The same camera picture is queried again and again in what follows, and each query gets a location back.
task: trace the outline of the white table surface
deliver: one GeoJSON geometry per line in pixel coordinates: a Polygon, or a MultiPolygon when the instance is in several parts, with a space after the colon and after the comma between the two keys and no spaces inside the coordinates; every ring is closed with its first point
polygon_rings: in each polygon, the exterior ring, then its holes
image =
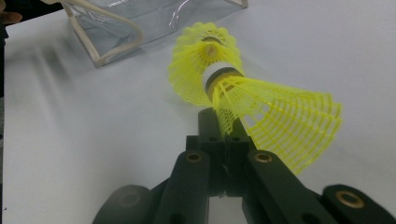
{"type": "MultiPolygon", "coordinates": [[[[299,178],[360,189],[395,216],[396,2],[249,3],[215,21],[247,75],[344,104],[336,139],[299,178]]],[[[202,109],[167,81],[174,39],[95,68],[62,11],[7,30],[3,223],[92,223],[115,189],[171,174],[202,109]]],[[[209,223],[246,223],[240,203],[211,199],[209,223]]]]}

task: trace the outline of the screw hole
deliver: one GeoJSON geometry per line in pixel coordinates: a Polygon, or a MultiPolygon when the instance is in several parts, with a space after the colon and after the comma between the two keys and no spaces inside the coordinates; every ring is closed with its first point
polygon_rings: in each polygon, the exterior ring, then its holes
{"type": "Polygon", "coordinates": [[[346,190],[341,190],[337,191],[335,193],[335,196],[337,197],[338,201],[343,203],[344,205],[351,207],[351,208],[363,208],[364,207],[364,201],[356,194],[346,191],[346,190]]]}
{"type": "Polygon", "coordinates": [[[139,203],[140,195],[135,192],[127,192],[120,196],[120,205],[123,207],[132,207],[139,203]]]}
{"type": "Polygon", "coordinates": [[[256,155],[256,161],[259,162],[270,162],[272,161],[272,157],[265,153],[259,153],[256,155]]]}
{"type": "Polygon", "coordinates": [[[303,214],[302,220],[306,224],[320,224],[320,220],[312,214],[303,214]]]}
{"type": "Polygon", "coordinates": [[[186,223],[186,218],[179,213],[173,214],[169,218],[169,224],[185,224],[185,223],[186,223]]]}
{"type": "Polygon", "coordinates": [[[195,163],[202,160],[201,154],[198,153],[190,153],[187,155],[187,161],[195,163]]]}

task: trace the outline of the person's finger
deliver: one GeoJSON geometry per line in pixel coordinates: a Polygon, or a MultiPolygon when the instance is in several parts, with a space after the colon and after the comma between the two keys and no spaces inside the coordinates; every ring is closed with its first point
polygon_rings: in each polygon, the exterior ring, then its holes
{"type": "Polygon", "coordinates": [[[4,11],[6,8],[6,2],[4,0],[0,0],[0,12],[4,11]]]}
{"type": "Polygon", "coordinates": [[[22,15],[17,12],[0,12],[0,21],[3,24],[17,23],[22,20],[22,15]]]}

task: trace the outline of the plastic bag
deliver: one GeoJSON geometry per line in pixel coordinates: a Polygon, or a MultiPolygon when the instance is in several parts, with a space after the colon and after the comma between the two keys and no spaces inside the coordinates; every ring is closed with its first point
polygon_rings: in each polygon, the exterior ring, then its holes
{"type": "MultiPolygon", "coordinates": [[[[53,3],[54,0],[42,0],[53,3]]],[[[63,0],[93,63],[102,66],[197,21],[216,21],[248,0],[63,0]]]]}

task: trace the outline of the yellow shuttlecock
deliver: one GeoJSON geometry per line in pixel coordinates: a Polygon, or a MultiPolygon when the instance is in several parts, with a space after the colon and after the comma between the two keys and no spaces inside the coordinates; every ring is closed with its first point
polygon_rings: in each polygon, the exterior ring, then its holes
{"type": "MultiPolygon", "coordinates": [[[[216,44],[212,47],[223,48],[216,44]]],[[[170,69],[175,91],[185,99],[193,98],[197,89],[203,90],[224,135],[231,133],[233,122],[240,119],[256,148],[274,152],[295,174],[311,164],[333,140],[341,123],[342,106],[330,94],[244,77],[227,59],[208,64],[198,74],[193,66],[201,62],[194,52],[205,52],[206,45],[199,40],[178,48],[185,50],[178,53],[183,58],[174,56],[172,64],[183,61],[186,67],[184,73],[172,73],[177,70],[170,69]],[[177,79],[189,87],[179,91],[180,86],[175,85],[179,83],[177,79]]]]}
{"type": "Polygon", "coordinates": [[[228,62],[242,71],[235,38],[214,23],[195,23],[187,27],[173,49],[169,81],[183,100],[211,106],[202,85],[202,74],[212,63],[228,62]]]}

